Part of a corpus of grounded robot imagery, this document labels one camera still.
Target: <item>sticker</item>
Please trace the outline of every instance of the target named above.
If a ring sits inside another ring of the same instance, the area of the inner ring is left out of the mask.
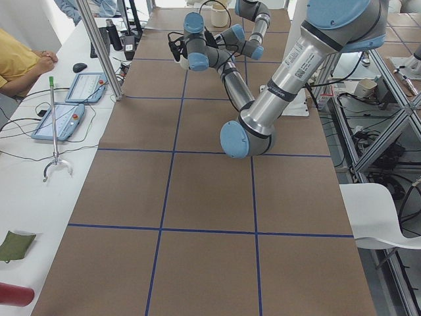
[[[285,58],[283,64],[296,79],[306,82],[322,60],[323,58],[318,53],[310,49],[304,50],[304,47],[297,43]]]
[[[288,56],[285,58],[283,64],[289,69],[294,61],[300,57],[303,52],[304,47],[300,43],[296,43],[293,49],[289,52]]]

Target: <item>brown table surface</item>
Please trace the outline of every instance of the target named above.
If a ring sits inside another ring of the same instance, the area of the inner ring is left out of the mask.
[[[278,120],[269,154],[224,155],[218,75],[167,49],[187,12],[153,12],[32,315],[375,315],[317,111]],[[237,58],[255,95],[289,32],[272,19],[262,60]]]

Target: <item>computer mouse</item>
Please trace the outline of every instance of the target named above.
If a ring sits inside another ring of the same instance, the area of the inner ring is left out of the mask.
[[[73,65],[73,72],[78,73],[87,67],[87,64],[77,63]]]

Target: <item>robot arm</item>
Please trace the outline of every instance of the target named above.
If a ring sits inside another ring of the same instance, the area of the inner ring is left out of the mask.
[[[273,123],[328,55],[366,51],[383,44],[388,2],[309,0],[301,37],[256,99],[239,75],[232,54],[217,45],[210,47],[204,35],[203,18],[189,13],[184,22],[184,42],[190,69],[215,68],[239,111],[237,119],[221,129],[220,141],[225,153],[233,158],[244,158],[261,155],[272,148]],[[215,42],[221,44],[222,41],[226,49],[238,51],[241,48],[244,55],[252,57],[254,54],[260,58],[260,44],[270,25],[268,9],[258,1],[237,0],[235,12],[255,22],[249,41],[245,41],[238,26],[233,26],[216,36]]]
[[[274,144],[273,123],[329,54],[383,44],[387,5],[388,0],[309,0],[293,49],[257,99],[222,127],[224,151],[233,158],[268,151]]]

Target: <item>tablet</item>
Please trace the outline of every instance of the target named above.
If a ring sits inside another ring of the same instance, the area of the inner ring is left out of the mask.
[[[65,141],[69,138],[79,126],[84,113],[84,104],[55,103],[57,140]],[[31,137],[35,140],[53,140],[51,108],[39,122]]]
[[[103,72],[81,72],[76,75],[66,96],[67,103],[97,103],[105,91],[107,77]]]

